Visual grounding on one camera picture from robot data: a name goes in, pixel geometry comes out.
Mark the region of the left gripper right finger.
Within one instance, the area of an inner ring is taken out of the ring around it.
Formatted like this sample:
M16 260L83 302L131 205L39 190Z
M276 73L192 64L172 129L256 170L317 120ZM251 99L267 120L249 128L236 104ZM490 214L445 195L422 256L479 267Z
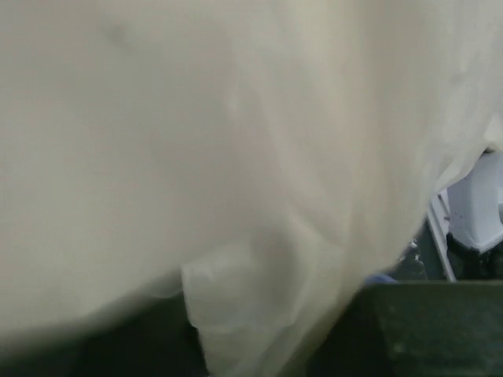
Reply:
M307 364L308 376L500 376L498 282L360 290Z

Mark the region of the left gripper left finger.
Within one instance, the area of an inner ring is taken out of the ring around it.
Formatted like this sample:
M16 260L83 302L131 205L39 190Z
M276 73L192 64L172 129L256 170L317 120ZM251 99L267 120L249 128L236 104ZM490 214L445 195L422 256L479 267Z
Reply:
M1 362L2 376L207 376L181 294L118 324Z

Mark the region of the cream translucent trash bag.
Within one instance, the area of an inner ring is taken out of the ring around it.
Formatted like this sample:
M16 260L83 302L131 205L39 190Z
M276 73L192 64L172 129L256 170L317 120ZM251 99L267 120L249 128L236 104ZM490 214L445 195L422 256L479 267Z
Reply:
M301 375L501 107L499 1L2 2L1 358L180 292Z

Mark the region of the blue trash bin yellow rim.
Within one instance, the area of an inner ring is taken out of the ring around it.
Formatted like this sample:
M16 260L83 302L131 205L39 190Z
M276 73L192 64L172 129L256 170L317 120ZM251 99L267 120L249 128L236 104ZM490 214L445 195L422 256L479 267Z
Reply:
M365 279L365 285L370 285L370 284L395 284L397 280L395 280L393 277L384 274L384 273L377 273L373 274L372 276L369 276Z

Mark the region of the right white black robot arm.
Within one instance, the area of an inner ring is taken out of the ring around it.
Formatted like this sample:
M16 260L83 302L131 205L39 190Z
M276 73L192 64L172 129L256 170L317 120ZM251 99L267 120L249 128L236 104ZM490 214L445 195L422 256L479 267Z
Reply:
M459 280L502 279L501 160L501 153L484 152L464 178L447 188L447 256Z

